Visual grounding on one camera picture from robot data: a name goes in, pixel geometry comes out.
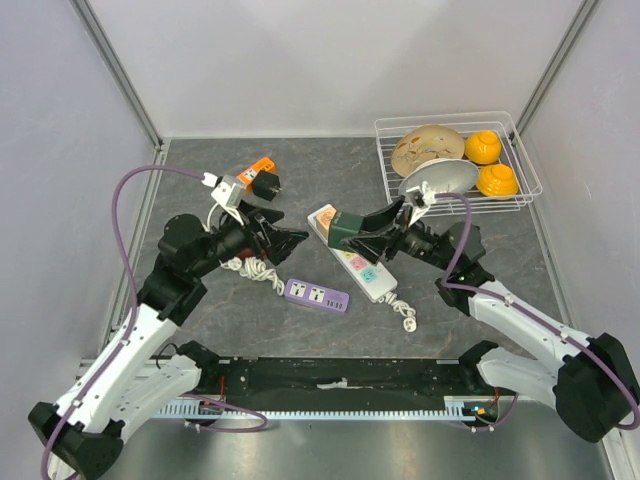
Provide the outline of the dark green cube socket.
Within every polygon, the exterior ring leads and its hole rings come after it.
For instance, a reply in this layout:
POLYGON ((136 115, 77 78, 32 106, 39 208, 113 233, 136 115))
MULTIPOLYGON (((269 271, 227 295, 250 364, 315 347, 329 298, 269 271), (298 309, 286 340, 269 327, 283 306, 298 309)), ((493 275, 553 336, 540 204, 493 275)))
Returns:
POLYGON ((360 233, 364 217, 344 211, 337 211, 332 217, 328 230, 328 246, 344 250, 341 241, 360 233))

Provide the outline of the black cube socket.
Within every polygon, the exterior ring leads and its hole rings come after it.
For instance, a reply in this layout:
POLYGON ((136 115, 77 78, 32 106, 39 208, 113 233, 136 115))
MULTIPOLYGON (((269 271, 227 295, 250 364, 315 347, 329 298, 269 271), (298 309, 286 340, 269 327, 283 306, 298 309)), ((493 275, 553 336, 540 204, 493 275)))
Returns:
POLYGON ((251 182, 251 190, 255 196, 272 201, 281 191, 279 176, 262 170, 251 182))

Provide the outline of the white multicolour power strip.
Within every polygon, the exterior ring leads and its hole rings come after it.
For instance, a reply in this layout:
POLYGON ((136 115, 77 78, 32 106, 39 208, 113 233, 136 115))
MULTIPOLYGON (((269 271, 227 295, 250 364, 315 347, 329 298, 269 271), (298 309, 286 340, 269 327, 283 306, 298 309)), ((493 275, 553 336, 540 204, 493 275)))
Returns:
POLYGON ((366 297, 372 303, 380 302, 388 293, 397 288, 397 280, 382 264, 374 265, 356 253, 329 247, 328 234, 320 227, 319 217, 327 217, 334 211, 331 204, 326 204, 310 213, 307 216, 307 223, 366 297))

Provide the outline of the beige cube socket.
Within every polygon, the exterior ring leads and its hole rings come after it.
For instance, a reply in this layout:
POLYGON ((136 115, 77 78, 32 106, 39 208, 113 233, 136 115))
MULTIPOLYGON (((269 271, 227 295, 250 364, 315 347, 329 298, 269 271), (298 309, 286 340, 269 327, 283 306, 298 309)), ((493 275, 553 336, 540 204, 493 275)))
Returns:
POLYGON ((335 214, 336 209, 331 205, 327 205, 323 209, 321 209, 314 217, 315 226, 320 232, 320 235, 325 239, 328 238, 331 221, 335 214))

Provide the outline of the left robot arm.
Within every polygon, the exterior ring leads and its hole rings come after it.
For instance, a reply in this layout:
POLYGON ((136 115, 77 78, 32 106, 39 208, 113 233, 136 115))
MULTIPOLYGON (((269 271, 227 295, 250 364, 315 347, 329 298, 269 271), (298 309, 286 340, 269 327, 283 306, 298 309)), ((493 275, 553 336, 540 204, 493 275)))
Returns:
POLYGON ((73 478, 100 478, 129 438, 167 402, 216 388, 216 357, 200 345, 181 349, 143 385, 130 384, 205 296, 204 276, 242 255, 279 265, 308 238, 304 230, 277 227, 283 216, 242 202, 215 229, 205 228, 193 214, 166 223, 154 267, 134 292, 120 329, 71 388, 53 403, 37 403, 28 415, 45 447, 42 477, 49 476, 49 460, 56 457, 71 468, 73 478))

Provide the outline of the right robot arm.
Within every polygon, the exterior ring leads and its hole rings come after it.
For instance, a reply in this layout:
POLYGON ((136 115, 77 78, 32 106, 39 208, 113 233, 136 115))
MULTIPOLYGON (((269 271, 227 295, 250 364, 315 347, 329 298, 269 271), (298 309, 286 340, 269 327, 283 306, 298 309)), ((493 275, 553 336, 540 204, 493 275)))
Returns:
POLYGON ((458 381, 467 392, 487 387, 523 394, 552 408, 577 436, 599 442, 613 429, 639 427, 639 383, 622 343, 610 334, 575 330, 517 297, 485 270, 486 251, 472 213, 437 234, 421 220, 427 202, 399 198, 367 216, 335 214, 329 244, 373 264, 402 252, 442 270, 435 283, 445 304, 501 332, 525 351, 492 342, 466 352, 458 381))

